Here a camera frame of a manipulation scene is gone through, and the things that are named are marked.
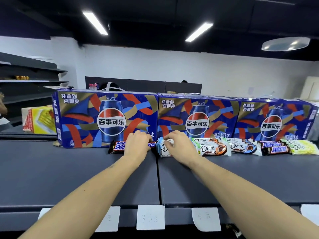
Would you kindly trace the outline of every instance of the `yellow box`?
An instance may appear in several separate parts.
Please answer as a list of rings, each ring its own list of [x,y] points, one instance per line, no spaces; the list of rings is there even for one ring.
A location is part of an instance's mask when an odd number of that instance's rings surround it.
[[[56,134],[52,105],[21,109],[23,131],[34,134]]]

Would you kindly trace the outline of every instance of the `person's arm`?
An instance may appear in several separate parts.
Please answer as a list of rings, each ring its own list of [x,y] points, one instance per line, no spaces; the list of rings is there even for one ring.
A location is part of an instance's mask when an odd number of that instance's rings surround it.
[[[170,154],[193,170],[247,239],[315,239],[319,227],[270,193],[197,154],[182,132],[164,137]]]
[[[5,105],[2,102],[3,98],[4,98],[4,95],[0,92],[0,114],[7,114],[8,109],[5,107]]]
[[[150,139],[145,132],[131,133],[124,156],[75,189],[19,239],[90,238],[126,180],[145,159]]]

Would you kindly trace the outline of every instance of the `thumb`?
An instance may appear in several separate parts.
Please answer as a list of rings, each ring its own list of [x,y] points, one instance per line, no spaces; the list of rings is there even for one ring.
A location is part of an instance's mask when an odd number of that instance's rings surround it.
[[[167,140],[164,141],[164,144],[165,144],[165,146],[166,146],[168,152],[172,155],[172,153],[173,153],[173,151],[174,151],[173,145],[172,145],[169,141],[167,141]]]

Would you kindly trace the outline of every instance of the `pepsi can image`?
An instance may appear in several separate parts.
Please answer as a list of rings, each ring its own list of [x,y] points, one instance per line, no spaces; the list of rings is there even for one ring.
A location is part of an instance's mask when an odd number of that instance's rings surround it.
[[[101,131],[102,142],[123,141],[126,119],[121,102],[116,101],[115,97],[101,101],[97,124]]]
[[[187,136],[192,138],[203,138],[205,131],[209,126],[209,106],[194,105],[190,111],[190,115],[186,120]]]
[[[275,108],[269,109],[266,119],[260,126],[260,141],[275,141],[278,132],[282,127],[282,114],[283,109]]]

